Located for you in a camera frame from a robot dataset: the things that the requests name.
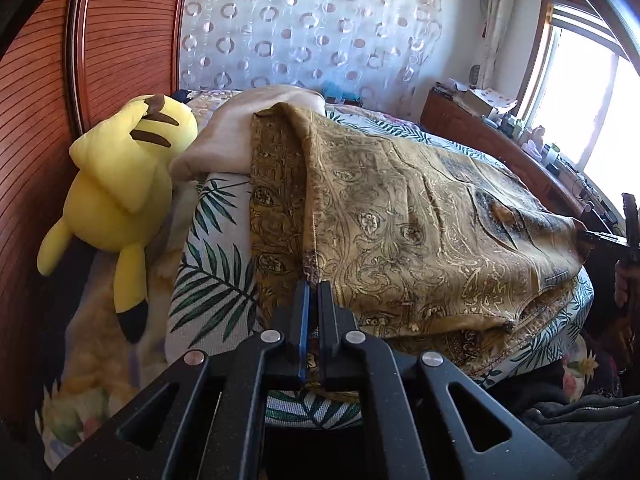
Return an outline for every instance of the beige towel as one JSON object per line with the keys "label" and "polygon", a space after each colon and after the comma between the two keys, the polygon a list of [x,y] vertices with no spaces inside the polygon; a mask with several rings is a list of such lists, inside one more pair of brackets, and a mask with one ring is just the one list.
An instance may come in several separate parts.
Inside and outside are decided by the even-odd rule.
{"label": "beige towel", "polygon": [[251,171],[251,117],[276,103],[291,103],[324,115],[324,98],[295,86],[247,90],[218,108],[198,138],[174,158],[170,173],[176,180],[195,180],[209,173]]}

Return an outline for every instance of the window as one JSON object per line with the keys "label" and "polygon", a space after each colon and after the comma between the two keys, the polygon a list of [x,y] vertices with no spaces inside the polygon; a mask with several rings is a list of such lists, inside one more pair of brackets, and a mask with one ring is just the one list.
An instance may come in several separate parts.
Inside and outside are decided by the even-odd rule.
{"label": "window", "polygon": [[640,77],[579,0],[543,0],[542,17],[518,116],[544,126],[545,142],[558,145],[622,213],[623,192],[640,198]]}

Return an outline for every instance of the wooden dresser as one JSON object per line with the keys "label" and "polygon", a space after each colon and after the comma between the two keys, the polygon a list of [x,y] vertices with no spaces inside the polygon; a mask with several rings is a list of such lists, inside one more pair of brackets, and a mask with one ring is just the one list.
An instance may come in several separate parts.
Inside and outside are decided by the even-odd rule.
{"label": "wooden dresser", "polygon": [[519,176],[549,211],[580,218],[583,206],[558,179],[511,139],[440,92],[434,89],[429,92],[420,124],[429,133],[493,155]]}

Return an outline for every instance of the cardboard box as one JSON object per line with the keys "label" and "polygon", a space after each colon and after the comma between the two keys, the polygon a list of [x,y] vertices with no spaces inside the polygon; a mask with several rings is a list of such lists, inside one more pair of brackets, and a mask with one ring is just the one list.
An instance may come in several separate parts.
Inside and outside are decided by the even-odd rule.
{"label": "cardboard box", "polygon": [[518,101],[509,99],[495,90],[467,90],[460,97],[461,106],[470,114],[495,121],[511,110]]}

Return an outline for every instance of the zipper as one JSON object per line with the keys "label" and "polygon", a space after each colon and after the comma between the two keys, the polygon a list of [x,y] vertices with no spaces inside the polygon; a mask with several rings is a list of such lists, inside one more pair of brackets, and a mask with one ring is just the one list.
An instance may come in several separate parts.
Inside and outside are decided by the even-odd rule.
{"label": "zipper", "polygon": [[[600,410],[616,410],[616,409],[620,409],[620,408],[628,408],[629,406],[633,406],[635,404],[638,404],[640,402],[640,400],[635,400],[634,402],[630,403],[630,404],[625,404],[624,406],[583,406],[581,408],[576,408],[575,410],[573,410],[571,413],[578,413],[580,411],[586,411],[586,412],[599,412]],[[545,418],[546,420],[550,420],[544,413],[542,413],[539,409],[534,408],[534,410],[536,410],[541,416],[542,418]],[[565,415],[569,415],[569,413],[563,413],[562,415],[555,415],[553,416],[553,418],[556,418],[558,416],[565,416]]]}

